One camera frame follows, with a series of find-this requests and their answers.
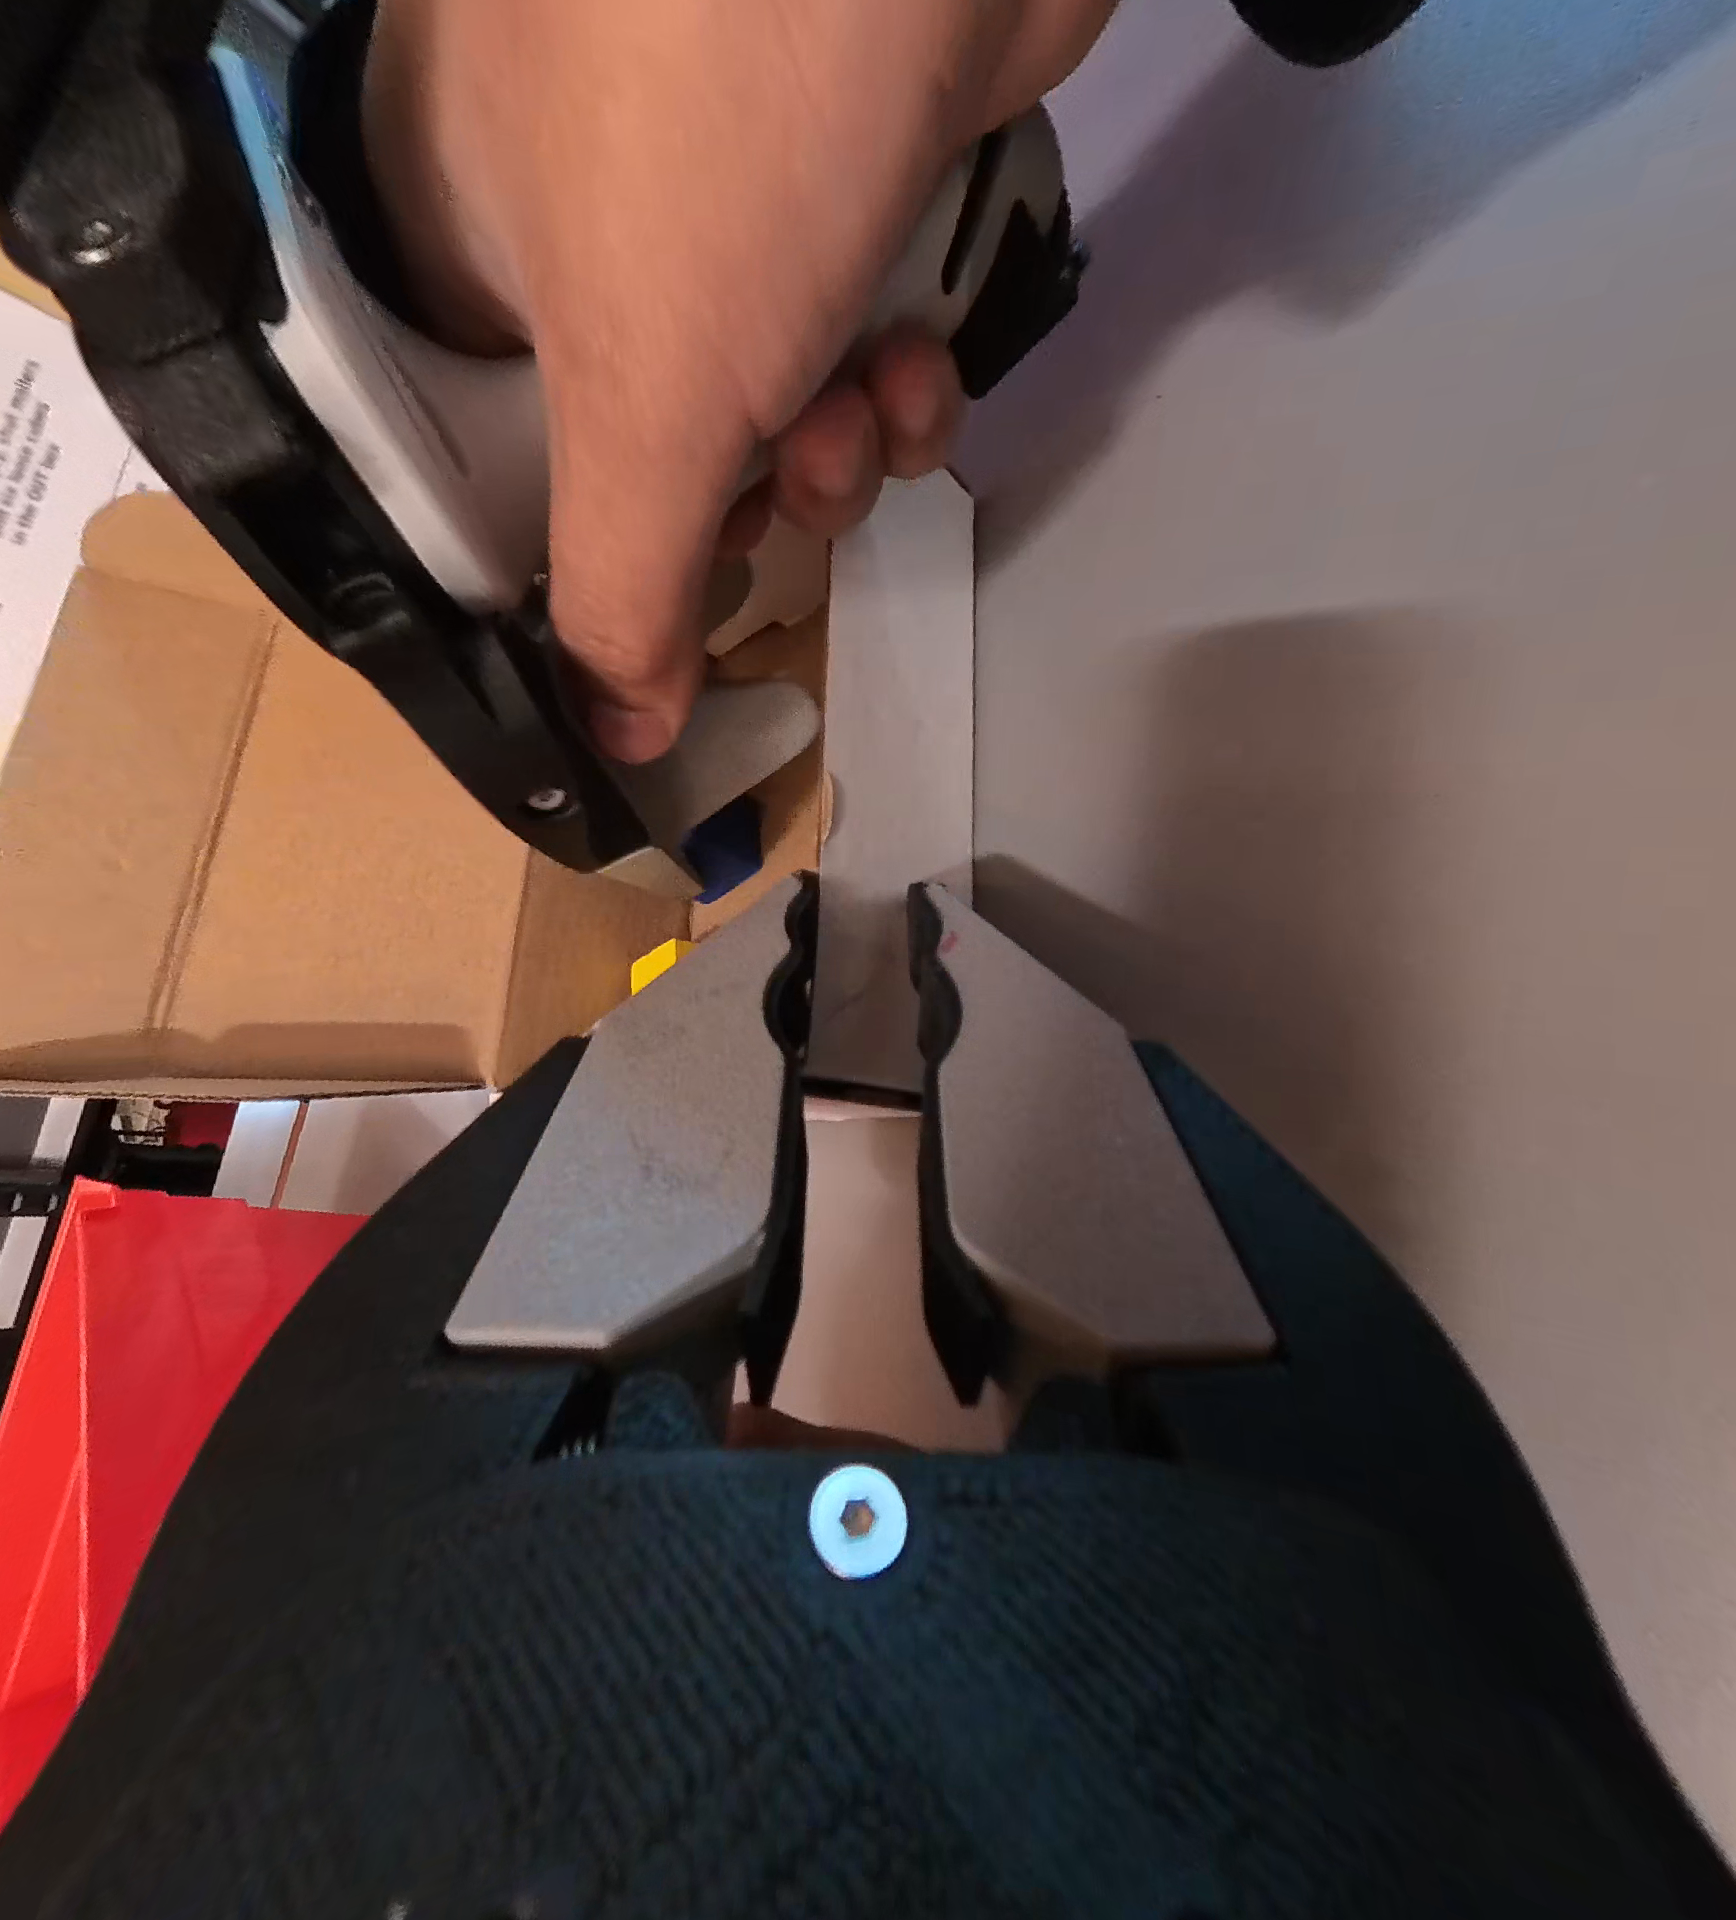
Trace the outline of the red plastic bin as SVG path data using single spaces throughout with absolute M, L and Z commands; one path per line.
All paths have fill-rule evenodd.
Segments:
M 78 1184 L 0 1407 L 0 1832 L 208 1425 L 357 1215 Z

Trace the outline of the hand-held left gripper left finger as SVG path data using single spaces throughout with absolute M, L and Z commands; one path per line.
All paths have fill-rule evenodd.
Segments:
M 778 1396 L 802 1309 L 816 878 L 613 1008 L 568 1072 L 447 1340 L 601 1370 L 747 1370 Z

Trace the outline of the person's right hand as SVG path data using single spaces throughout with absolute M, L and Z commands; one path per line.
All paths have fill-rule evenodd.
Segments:
M 531 347 L 550 616 L 590 741 L 677 743 L 713 559 L 931 474 L 964 392 L 926 331 L 856 356 L 946 165 L 1067 83 L 1107 0 L 392 0 L 357 133 L 410 308 Z

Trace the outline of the blue cube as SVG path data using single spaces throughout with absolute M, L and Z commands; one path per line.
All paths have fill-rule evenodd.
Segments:
M 697 878 L 694 902 L 724 902 L 765 867 L 765 803 L 729 794 L 697 827 L 684 827 L 684 867 Z

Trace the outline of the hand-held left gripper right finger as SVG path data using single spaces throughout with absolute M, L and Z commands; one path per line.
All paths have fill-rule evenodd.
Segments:
M 1271 1359 L 1134 1036 L 946 879 L 909 887 L 922 1309 L 957 1407 Z

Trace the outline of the white cardboard mailer box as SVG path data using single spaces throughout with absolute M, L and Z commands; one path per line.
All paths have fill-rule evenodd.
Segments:
M 820 867 L 816 741 L 724 902 L 568 878 L 294 632 L 166 493 L 84 531 L 0 772 L 0 1100 L 505 1088 L 636 959 Z

